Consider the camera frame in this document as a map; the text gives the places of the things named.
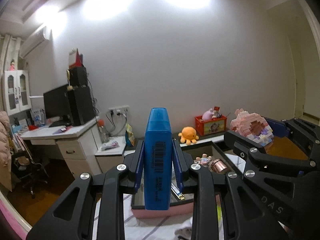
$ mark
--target power outlet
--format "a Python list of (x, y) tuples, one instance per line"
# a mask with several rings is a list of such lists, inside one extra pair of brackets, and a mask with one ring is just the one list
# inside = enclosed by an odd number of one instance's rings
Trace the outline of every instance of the power outlet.
[(129, 106), (110, 107), (110, 108), (109, 108), (109, 112), (110, 112), (111, 110), (113, 110), (113, 112), (114, 112), (115, 114), (117, 114), (118, 112), (127, 114), (128, 111), (129, 111)]

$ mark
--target barcode number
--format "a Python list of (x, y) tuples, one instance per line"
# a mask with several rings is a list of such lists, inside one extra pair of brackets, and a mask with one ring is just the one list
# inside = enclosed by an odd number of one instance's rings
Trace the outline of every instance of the barcode number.
[(165, 156), (165, 142), (155, 144), (155, 172), (163, 173), (163, 157)]

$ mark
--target blue marker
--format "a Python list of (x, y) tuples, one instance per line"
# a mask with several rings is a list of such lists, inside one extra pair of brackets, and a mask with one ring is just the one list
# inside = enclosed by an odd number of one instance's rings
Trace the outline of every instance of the blue marker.
[(151, 109), (144, 149), (145, 208), (168, 210), (172, 179), (172, 133), (165, 108)]

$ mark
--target office chair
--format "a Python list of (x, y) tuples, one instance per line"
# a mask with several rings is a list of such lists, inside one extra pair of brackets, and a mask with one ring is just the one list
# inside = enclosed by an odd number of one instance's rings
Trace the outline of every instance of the office chair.
[[(27, 188), (30, 186), (30, 194), (32, 199), (34, 199), (36, 196), (34, 194), (34, 187), (37, 182), (44, 182), (45, 184), (48, 184), (47, 179), (49, 178), (49, 175), (47, 171), (45, 170), (44, 166), (42, 165), (42, 160), (39, 159), (37, 161), (34, 160), (29, 148), (24, 143), (24, 141), (20, 138), (20, 136), (17, 136), (20, 143), (23, 144), (25, 151), (20, 151), (18, 153), (15, 153), (11, 156), (12, 159), (12, 172), (20, 179), (20, 180), (26, 180), (25, 184), (23, 184), (23, 188)], [(19, 170), (19, 163), (18, 161), (15, 161), (19, 157), (26, 157), (29, 160), (29, 164), (26, 166), (25, 170)]]

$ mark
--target brick toy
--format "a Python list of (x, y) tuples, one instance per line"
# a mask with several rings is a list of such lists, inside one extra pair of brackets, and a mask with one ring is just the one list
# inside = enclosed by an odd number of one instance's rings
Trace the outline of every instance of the brick toy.
[(236, 119), (230, 123), (230, 129), (239, 133), (262, 146), (267, 145), (273, 139), (272, 129), (261, 115), (249, 114), (242, 108), (235, 112)]

